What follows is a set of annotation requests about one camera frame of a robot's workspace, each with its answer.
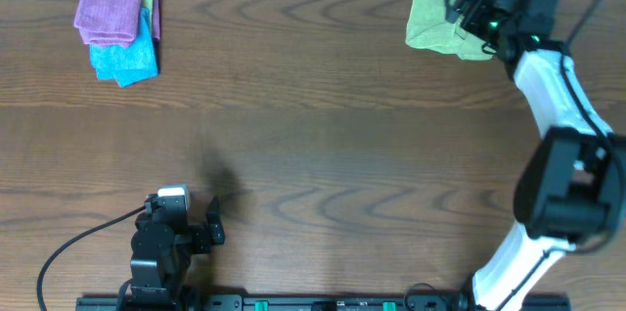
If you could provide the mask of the light green microfiber cloth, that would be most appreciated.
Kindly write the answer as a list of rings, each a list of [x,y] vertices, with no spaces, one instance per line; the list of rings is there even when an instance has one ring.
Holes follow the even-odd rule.
[[[483,41],[445,19],[444,0],[412,0],[406,25],[405,43],[414,49],[456,55],[466,61],[488,61]]]

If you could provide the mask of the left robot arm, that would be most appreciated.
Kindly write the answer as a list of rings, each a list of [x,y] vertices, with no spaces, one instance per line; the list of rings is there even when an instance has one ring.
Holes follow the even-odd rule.
[[[131,240],[130,281],[134,310],[200,310],[198,291],[185,285],[192,257],[225,243],[219,198],[213,198],[200,224],[188,222],[184,196],[152,194]]]

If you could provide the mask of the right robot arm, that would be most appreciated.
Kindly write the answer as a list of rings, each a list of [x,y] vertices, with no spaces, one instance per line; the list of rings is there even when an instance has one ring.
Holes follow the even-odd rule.
[[[565,310],[532,288],[568,255],[610,243],[625,218],[625,140],[594,110],[568,41],[551,33],[559,0],[444,0],[445,17],[482,41],[525,97],[541,141],[514,191],[514,223],[451,310]]]

